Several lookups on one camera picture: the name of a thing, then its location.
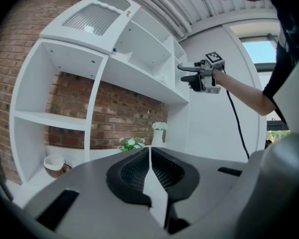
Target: ceiling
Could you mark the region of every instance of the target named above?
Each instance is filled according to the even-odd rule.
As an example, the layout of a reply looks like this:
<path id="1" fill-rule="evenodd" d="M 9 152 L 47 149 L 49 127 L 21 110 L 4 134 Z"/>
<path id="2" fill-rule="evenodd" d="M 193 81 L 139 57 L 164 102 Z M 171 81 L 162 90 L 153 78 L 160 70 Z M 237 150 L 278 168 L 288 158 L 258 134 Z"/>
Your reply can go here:
<path id="1" fill-rule="evenodd" d="M 176 39 L 220 24 L 246 19 L 277 19 L 266 0 L 134 0 L 161 22 Z"/>

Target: person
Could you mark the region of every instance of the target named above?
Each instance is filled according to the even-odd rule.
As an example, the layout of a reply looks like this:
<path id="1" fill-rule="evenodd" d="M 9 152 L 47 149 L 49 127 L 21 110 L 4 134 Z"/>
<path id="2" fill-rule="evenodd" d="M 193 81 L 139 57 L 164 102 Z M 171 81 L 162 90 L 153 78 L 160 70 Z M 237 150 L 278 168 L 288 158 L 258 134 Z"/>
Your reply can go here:
<path id="1" fill-rule="evenodd" d="M 299 60 L 299 0 L 270 1 L 277 10 L 281 32 L 278 37 L 276 66 L 264 90 L 247 86 L 219 70 L 213 71 L 213 77 L 217 85 L 224 87 L 258 114 L 265 116 L 276 111 L 286 123 L 273 96 Z"/>

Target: sleeve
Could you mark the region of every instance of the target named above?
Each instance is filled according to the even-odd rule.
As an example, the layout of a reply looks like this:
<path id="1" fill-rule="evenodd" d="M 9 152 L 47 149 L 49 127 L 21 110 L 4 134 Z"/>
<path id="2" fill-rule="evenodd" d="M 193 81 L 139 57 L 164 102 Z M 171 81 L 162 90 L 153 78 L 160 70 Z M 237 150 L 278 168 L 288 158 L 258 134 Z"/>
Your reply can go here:
<path id="1" fill-rule="evenodd" d="M 276 113 L 282 119 L 283 122 L 285 122 L 285 119 L 282 116 L 282 113 L 280 112 L 277 104 L 275 103 L 273 96 L 280 89 L 280 87 L 285 82 L 285 80 L 288 78 L 288 76 L 292 70 L 293 70 L 293 64 L 292 64 L 290 54 L 288 52 L 286 52 L 286 50 L 280 45 L 280 43 L 278 43 L 277 44 L 276 66 L 273 70 L 271 78 L 270 78 L 268 84 L 266 85 L 263 93 L 277 107 Z"/>

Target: white arch shelf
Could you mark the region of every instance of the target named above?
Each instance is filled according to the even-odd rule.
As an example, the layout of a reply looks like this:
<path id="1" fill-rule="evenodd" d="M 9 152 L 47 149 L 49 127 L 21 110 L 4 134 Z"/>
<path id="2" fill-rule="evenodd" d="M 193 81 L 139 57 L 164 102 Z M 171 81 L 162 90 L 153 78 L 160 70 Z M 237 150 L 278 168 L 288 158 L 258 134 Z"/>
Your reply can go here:
<path id="1" fill-rule="evenodd" d="M 76 166 L 98 158 L 95 153 L 104 152 L 100 157 L 117 153 L 90 150 L 93 108 L 101 80 L 169 104 L 171 130 L 167 132 L 165 146 L 185 150 L 186 137 L 182 139 L 184 134 L 180 137 L 176 134 L 188 128 L 189 88 L 176 71 L 177 65 L 186 61 L 186 53 L 160 23 L 132 0 L 126 1 L 130 6 L 124 11 L 116 8 L 120 6 L 116 3 L 110 5 L 99 0 L 83 0 L 72 6 L 42 31 L 23 63 L 13 90 L 9 126 L 13 157 L 23 187 L 35 188 L 30 190 L 29 198 L 53 181 L 43 168 L 47 155 L 60 153 L 70 165 Z M 91 33 L 97 31 L 98 23 L 92 28 L 86 25 L 85 31 L 80 26 L 64 26 L 91 4 L 97 10 L 118 15 L 103 29 L 103 35 Z M 53 78 L 59 71 L 94 80 L 85 119 L 45 111 Z M 84 150 L 46 146 L 45 125 L 83 131 Z"/>

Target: brick wall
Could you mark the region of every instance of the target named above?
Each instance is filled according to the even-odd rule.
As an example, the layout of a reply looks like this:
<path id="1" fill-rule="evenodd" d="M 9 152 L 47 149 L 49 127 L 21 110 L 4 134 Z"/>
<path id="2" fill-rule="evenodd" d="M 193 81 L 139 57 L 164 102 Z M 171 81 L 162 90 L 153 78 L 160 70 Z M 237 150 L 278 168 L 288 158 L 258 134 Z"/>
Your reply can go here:
<path id="1" fill-rule="evenodd" d="M 20 0 L 0 27 L 0 177 L 20 184 L 13 160 L 8 119 L 11 95 L 22 63 L 39 33 L 81 0 Z M 51 85 L 47 111 L 85 118 L 93 80 L 59 73 Z M 166 121 L 168 107 L 137 93 L 101 82 L 93 114 L 91 148 L 113 148 L 120 137 L 151 142 L 153 121 Z M 46 127 L 47 144 L 83 148 L 80 131 Z"/>
<path id="2" fill-rule="evenodd" d="M 60 73 L 51 87 L 47 111 L 85 119 L 93 82 Z M 91 148 L 117 147 L 121 137 L 141 137 L 151 143 L 151 125 L 155 121 L 167 122 L 167 112 L 168 106 L 162 102 L 101 82 L 93 112 Z M 55 146 L 84 147 L 84 133 L 78 130 L 46 127 L 45 140 Z"/>

